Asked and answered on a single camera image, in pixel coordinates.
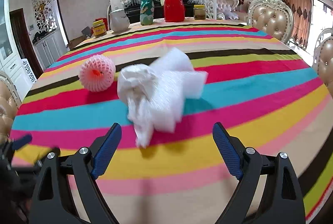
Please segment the white foam sheet piece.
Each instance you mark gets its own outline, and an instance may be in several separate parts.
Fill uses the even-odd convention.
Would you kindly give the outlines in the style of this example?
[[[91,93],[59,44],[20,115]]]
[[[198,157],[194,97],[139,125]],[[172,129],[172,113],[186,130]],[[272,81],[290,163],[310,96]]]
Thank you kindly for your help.
[[[189,57],[175,47],[150,67],[158,77],[150,98],[154,129],[173,133],[182,120],[185,100],[201,97],[208,72],[194,70]]]

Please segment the ornate sofa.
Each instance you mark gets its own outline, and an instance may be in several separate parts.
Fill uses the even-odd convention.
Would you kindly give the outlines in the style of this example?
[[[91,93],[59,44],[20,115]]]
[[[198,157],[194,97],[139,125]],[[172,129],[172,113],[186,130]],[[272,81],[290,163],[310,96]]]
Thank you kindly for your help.
[[[239,20],[247,22],[247,13],[237,11],[238,0],[217,0],[217,20]]]

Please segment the brown curtains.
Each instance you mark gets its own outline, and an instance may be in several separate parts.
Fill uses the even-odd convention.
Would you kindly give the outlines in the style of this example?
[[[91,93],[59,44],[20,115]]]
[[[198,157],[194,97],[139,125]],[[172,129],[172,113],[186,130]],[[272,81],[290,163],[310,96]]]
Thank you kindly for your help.
[[[291,38],[294,43],[306,49],[312,17],[312,0],[283,0],[293,13],[294,28]]]

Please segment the red thermos jug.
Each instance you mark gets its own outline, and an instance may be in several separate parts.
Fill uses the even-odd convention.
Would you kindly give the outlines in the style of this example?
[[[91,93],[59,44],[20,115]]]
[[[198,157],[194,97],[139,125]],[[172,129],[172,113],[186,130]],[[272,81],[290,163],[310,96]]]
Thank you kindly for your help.
[[[164,0],[164,19],[166,22],[183,22],[185,20],[183,0]]]

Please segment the yellow lidded jar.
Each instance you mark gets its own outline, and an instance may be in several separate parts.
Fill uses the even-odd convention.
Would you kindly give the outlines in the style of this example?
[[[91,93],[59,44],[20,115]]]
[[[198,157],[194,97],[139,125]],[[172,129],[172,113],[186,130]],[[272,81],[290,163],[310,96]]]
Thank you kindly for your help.
[[[102,19],[94,21],[92,29],[95,37],[101,37],[107,33],[105,23]]]

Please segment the striped colourful tablecloth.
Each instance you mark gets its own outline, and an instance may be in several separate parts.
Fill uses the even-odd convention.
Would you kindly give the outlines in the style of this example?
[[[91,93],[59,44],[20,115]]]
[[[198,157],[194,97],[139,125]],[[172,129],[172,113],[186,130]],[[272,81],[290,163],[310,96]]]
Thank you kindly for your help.
[[[128,107],[112,84],[90,92],[79,81],[81,66],[94,55],[116,69],[150,65],[167,55],[175,70],[207,73],[197,99],[177,97],[158,113],[146,148],[136,144]],[[83,42],[61,56],[24,98],[11,137],[32,135],[14,163],[32,164],[51,147],[63,155],[89,146],[113,123],[122,138],[101,192],[121,223],[214,223],[234,192],[212,137],[220,122],[232,136],[259,153],[287,153],[299,178],[305,219],[312,221],[332,194],[332,97],[313,68],[292,49],[263,31],[217,20],[156,21],[133,25]]]

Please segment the small yellow lid jar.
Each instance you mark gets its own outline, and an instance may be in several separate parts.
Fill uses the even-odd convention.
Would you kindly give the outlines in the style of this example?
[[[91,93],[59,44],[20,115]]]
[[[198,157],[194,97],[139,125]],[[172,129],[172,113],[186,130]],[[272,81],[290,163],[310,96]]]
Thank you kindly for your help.
[[[193,12],[194,12],[195,20],[205,20],[206,19],[205,5],[194,5]]]

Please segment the white plastic bag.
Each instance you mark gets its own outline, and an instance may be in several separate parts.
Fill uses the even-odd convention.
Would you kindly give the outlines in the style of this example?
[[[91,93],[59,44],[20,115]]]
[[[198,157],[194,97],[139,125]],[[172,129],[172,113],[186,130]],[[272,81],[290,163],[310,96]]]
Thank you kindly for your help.
[[[146,148],[154,132],[150,98],[157,80],[152,68],[144,64],[123,68],[117,78],[117,94],[128,107],[128,120],[133,123],[138,147]]]

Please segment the green snack bag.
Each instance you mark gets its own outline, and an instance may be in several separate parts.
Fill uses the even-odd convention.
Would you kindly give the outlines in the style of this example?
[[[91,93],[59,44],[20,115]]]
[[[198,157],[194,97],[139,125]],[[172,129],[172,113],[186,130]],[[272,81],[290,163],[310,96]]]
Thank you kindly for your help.
[[[140,23],[142,26],[152,25],[154,21],[153,0],[141,0],[140,3]]]

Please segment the white cabinet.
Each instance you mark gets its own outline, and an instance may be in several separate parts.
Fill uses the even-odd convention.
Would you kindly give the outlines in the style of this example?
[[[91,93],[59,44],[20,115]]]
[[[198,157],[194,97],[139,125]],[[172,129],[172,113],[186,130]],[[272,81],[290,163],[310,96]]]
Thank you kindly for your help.
[[[67,52],[62,34],[55,30],[33,44],[37,59],[44,71]]]

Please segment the beige tufted chair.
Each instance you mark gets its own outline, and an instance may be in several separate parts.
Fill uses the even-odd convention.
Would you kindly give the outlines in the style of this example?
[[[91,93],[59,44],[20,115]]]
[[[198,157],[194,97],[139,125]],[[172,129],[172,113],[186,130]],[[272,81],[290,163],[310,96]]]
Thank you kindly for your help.
[[[294,28],[293,12],[283,0],[253,0],[247,24],[287,44]]]
[[[319,34],[313,55],[313,69],[333,96],[333,29],[325,28]]]

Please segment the pink foam fruit net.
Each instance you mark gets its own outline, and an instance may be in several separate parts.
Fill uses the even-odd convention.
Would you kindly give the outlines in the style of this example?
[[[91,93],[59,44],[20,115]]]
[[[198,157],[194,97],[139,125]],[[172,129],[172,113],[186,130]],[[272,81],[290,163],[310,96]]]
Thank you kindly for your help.
[[[85,61],[79,71],[79,81],[90,92],[107,90],[115,79],[116,66],[104,55],[93,55]]]

